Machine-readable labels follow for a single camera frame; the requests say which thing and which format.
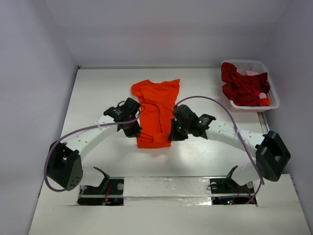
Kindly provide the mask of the orange t shirt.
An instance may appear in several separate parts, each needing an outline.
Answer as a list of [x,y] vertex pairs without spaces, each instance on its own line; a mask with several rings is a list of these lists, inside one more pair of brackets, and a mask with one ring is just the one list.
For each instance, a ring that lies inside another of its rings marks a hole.
[[141,134],[137,147],[158,149],[171,147],[171,119],[173,107],[179,94],[180,80],[153,83],[150,80],[138,82],[131,87],[132,94],[141,104]]

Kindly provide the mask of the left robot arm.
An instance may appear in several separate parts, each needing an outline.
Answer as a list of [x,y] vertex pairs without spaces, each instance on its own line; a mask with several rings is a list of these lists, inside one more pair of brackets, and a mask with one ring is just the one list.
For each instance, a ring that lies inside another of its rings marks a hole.
[[95,124],[72,131],[51,144],[44,166],[44,182],[54,192],[71,191],[84,176],[83,159],[97,145],[122,130],[126,137],[140,135],[141,105],[132,98],[110,107]]

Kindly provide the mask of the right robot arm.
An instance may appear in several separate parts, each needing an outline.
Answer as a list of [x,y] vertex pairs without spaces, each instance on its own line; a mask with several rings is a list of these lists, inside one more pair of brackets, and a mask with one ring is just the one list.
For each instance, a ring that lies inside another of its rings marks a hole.
[[238,193],[247,183],[260,178],[277,182],[291,158],[278,133],[266,134],[238,130],[235,126],[216,120],[214,116],[197,116],[187,105],[173,110],[170,141],[184,141],[189,135],[218,141],[240,149],[251,158],[242,166],[234,166],[224,178],[213,178],[209,187],[213,193]]

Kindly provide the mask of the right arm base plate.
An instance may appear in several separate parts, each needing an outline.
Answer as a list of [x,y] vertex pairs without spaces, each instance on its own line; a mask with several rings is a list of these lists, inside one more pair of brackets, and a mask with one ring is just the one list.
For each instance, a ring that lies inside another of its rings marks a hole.
[[240,186],[231,178],[237,167],[234,166],[224,178],[210,178],[206,189],[211,192],[213,205],[243,205],[253,197],[253,182]]

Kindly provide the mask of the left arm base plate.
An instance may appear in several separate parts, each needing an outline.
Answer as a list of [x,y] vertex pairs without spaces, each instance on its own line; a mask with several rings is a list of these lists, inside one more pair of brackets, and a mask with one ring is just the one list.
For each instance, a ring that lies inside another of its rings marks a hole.
[[98,167],[93,169],[102,176],[98,186],[82,185],[77,199],[80,206],[123,206],[124,177],[110,177]]

